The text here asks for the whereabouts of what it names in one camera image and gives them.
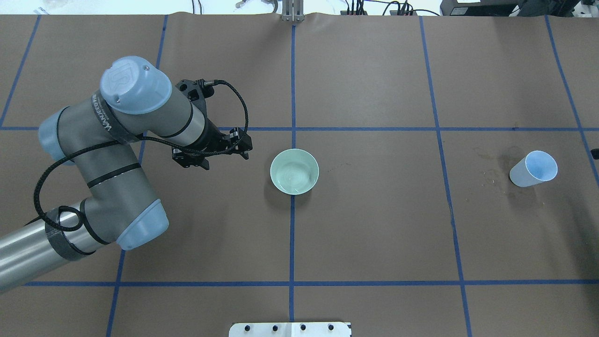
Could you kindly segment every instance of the black cable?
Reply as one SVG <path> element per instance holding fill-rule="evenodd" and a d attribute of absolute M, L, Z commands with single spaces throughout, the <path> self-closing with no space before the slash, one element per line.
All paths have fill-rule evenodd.
<path fill-rule="evenodd" d="M 248 113 L 247 113 L 247 105 L 246 102 L 243 100 L 243 97 L 241 97 L 241 95 L 239 94 L 239 92 L 227 81 L 225 80 L 214 80 L 214 85 L 226 85 L 228 86 L 233 93 L 236 94 L 237 98 L 239 98 L 239 101 L 241 102 L 241 105 L 243 106 L 243 112 L 246 118 L 246 123 L 245 126 L 243 128 L 243 132 L 242 134 L 239 136 L 239 139 L 233 143 L 229 148 L 222 150 L 222 151 L 215 151 L 215 152 L 204 152 L 204 151 L 199 151 L 199 150 L 195 150 L 195 149 L 188 149 L 185 148 L 183 146 L 180 146 L 178 144 L 175 143 L 171 143 L 168 142 L 166 140 L 163 139 L 159 139 L 159 138 L 154 138 L 154 137 L 147 137 L 147 136 L 141 136 L 138 137 L 139 140 L 150 140 L 152 142 L 157 142 L 157 143 L 162 143 L 164 145 L 168 145 L 168 146 L 172 146 L 178 150 L 181 150 L 183 152 L 189 153 L 189 154 L 197 154 L 197 155 L 203 155 L 205 157 L 210 157 L 210 156 L 214 156 L 214 155 L 224 155 L 227 154 L 231 151 L 233 151 L 237 145 L 239 145 L 241 143 L 241 141 L 245 138 L 245 136 L 247 135 L 247 125 L 249 123 L 249 117 L 248 117 Z M 64 227 L 62 225 L 60 225 L 59 223 L 54 222 L 52 219 L 50 219 L 47 214 L 44 212 L 43 208 L 41 207 L 41 203 L 40 203 L 40 192 L 42 189 L 42 186 L 44 185 L 44 182 L 46 182 L 46 179 L 48 178 L 48 176 L 50 175 L 50 173 L 56 169 L 57 167 L 59 167 L 60 165 L 66 163 L 69 160 L 72 160 L 75 157 L 78 157 L 80 155 L 86 154 L 90 151 L 94 151 L 94 150 L 98 150 L 98 149 L 103 149 L 103 148 L 107 148 L 109 146 L 114 146 L 114 145 L 119 145 L 120 143 L 116 140 L 112 140 L 110 142 L 105 142 L 105 143 L 100 143 L 100 144 L 96 144 L 96 145 L 92 145 L 89 146 L 87 148 L 81 149 L 79 151 L 73 152 L 72 154 L 65 156 L 64 158 L 57 160 L 54 164 L 50 165 L 50 167 L 48 167 L 44 173 L 41 175 L 40 179 L 38 180 L 35 189 L 34 189 L 34 208 L 35 211 L 37 212 L 39 219 L 42 219 L 46 222 L 46 224 L 48 224 L 49 226 L 60 230 L 60 231 L 76 231 L 79 228 L 81 228 L 81 226 L 83 225 L 83 219 L 84 216 L 79 210 L 72 208 L 72 207 L 67 207 L 67 206 L 60 206 L 59 207 L 59 215 L 61 212 L 71 212 L 77 215 L 77 225 L 75 225 L 74 227 Z"/>
<path fill-rule="evenodd" d="M 385 7 L 385 10 L 383 11 L 383 15 L 385 15 L 385 13 L 387 13 L 387 9 L 389 8 L 389 6 L 391 6 L 392 4 L 397 4 L 397 11 L 400 10 L 401 8 L 401 4 L 398 1 L 391 1 L 391 2 L 387 2 L 387 7 Z"/>
<path fill-rule="evenodd" d="M 439 15 L 439 14 L 433 12 L 433 11 L 429 11 L 429 10 L 411 10 L 408 13 L 414 13 L 416 11 L 429 12 L 429 13 L 435 14 L 436 16 L 441 16 L 441 15 Z"/>

